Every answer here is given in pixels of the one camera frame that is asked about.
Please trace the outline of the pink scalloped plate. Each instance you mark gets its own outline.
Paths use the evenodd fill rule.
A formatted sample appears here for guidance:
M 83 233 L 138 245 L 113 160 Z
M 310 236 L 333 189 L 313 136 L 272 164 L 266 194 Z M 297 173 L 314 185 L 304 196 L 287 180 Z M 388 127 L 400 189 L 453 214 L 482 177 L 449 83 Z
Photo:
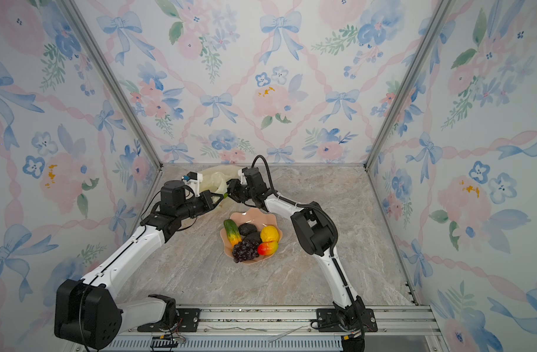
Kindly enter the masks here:
M 254 264 L 277 252 L 283 234 L 275 215 L 251 208 L 224 220 L 220 236 L 225 254 L 235 263 Z

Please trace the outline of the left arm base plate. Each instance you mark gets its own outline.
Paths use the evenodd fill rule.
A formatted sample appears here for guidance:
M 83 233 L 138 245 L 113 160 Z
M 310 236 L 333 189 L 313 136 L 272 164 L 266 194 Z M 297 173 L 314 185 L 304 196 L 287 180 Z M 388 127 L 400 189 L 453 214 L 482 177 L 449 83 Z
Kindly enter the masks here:
M 168 321 L 139 326 L 137 332 L 197 332 L 201 312 L 197 308 L 178 308 Z

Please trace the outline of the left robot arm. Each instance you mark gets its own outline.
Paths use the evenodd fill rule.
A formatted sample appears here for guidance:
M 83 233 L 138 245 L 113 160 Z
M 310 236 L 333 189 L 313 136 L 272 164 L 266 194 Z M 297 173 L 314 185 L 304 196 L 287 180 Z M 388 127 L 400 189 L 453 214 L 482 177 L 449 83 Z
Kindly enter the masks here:
M 161 294 L 119 304 L 116 298 L 133 274 L 175 233 L 183 221 L 214 210 L 225 198 L 205 190 L 196 193 L 183 180 L 168 181 L 132 236 L 108 259 L 79 280 L 65 280 L 56 291 L 54 334 L 96 351 L 120 333 L 150 324 L 172 332 L 180 322 L 176 301 Z

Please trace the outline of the yellow plastic bag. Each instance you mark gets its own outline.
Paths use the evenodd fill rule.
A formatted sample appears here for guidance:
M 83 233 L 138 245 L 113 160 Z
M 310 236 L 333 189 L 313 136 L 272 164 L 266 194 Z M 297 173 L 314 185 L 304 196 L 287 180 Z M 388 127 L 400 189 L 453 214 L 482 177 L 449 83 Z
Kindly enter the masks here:
M 210 191 L 211 193 L 224 194 L 227 192 L 227 182 L 231 179 L 238 179 L 240 167 L 233 164 L 222 164 L 202 170 L 203 181 L 200 184 L 200 193 Z

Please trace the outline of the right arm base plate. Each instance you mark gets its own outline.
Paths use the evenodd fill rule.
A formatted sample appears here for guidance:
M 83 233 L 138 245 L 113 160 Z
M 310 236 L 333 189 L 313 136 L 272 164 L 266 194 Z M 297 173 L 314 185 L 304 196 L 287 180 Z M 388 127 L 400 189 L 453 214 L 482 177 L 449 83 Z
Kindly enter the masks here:
M 316 319 L 311 327 L 319 332 L 341 332 L 354 334 L 363 328 L 366 332 L 377 332 L 378 325 L 372 309 L 364 309 L 361 313 L 344 309 L 317 309 Z

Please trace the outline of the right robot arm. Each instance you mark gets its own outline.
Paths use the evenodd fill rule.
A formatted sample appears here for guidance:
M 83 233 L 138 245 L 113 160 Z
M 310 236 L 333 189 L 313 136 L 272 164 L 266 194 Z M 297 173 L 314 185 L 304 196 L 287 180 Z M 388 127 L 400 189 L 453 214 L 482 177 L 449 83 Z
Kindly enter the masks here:
M 227 182 L 228 198 L 238 202 L 253 202 L 255 208 L 290 219 L 302 249 L 317 261 L 328 283 L 338 325 L 351 334 L 378 331 L 372 309 L 368 309 L 351 285 L 336 245 L 338 230 L 329 215 L 316 202 L 299 203 L 269 189 L 264 182 L 251 186 L 246 181 Z

